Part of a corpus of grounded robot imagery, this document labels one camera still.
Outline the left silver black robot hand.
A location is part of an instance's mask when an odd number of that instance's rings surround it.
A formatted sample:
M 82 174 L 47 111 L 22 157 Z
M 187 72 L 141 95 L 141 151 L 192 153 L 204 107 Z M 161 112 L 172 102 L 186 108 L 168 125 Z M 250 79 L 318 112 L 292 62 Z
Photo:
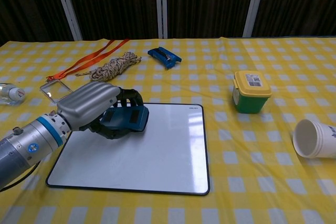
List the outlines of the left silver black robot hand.
M 122 138 L 131 131 L 128 129 L 111 130 L 100 123 L 100 119 L 111 106 L 118 103 L 127 106 L 143 105 L 137 90 L 123 89 L 105 82 L 90 82 L 75 90 L 57 103 L 57 114 L 69 125 L 72 131 L 90 131 L 107 139 Z

